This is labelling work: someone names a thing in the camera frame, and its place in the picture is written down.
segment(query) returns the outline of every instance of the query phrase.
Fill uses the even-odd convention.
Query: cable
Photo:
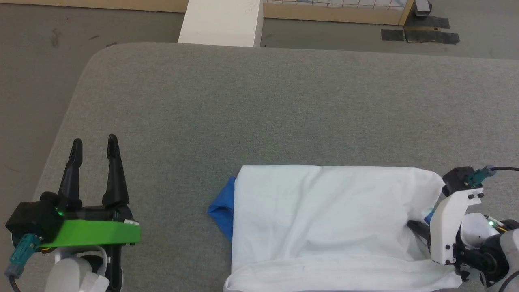
[[[21,292],[20,288],[18,288],[18,285],[16,285],[14,276],[9,276],[9,284],[11,284],[11,288],[14,292]]]
[[[46,255],[46,254],[49,254],[49,253],[53,252],[55,249],[56,249],[56,247],[46,247],[46,248],[42,248],[40,250],[40,252],[42,254]]]
[[[492,167],[490,170],[513,170],[513,171],[519,171],[519,167],[499,166],[499,167]]]

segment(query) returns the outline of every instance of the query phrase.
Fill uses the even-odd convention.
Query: gray felt surface
[[[142,242],[123,250],[125,291],[219,291],[230,243],[206,214],[244,164],[519,165],[519,62],[373,52],[128,44],[86,66],[36,189],[57,190],[83,139],[85,205],[104,193],[119,137]],[[517,174],[481,210],[517,218]],[[42,291],[52,256],[20,286]],[[480,291],[477,283],[466,291]]]

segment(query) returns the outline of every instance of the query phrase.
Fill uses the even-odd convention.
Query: white pillar
[[[259,47],[263,0],[189,0],[179,43]]]

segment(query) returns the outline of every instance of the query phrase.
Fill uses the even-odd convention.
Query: blue connector
[[[469,187],[473,188],[476,185],[480,184],[487,177],[491,177],[496,174],[495,170],[492,170],[492,165],[487,165],[481,169],[476,170],[473,174],[467,177],[466,183]]]
[[[4,272],[7,277],[19,279],[27,260],[38,249],[40,240],[32,233],[24,234],[9,261],[11,262]]]

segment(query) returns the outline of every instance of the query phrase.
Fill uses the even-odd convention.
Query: folded cloth
[[[233,240],[233,213],[234,213],[234,183],[236,178],[231,177],[220,191],[216,199],[207,209],[207,214],[213,217],[228,240]]]
[[[406,226],[441,193],[436,173],[405,167],[243,166],[235,182],[224,291],[455,288]]]

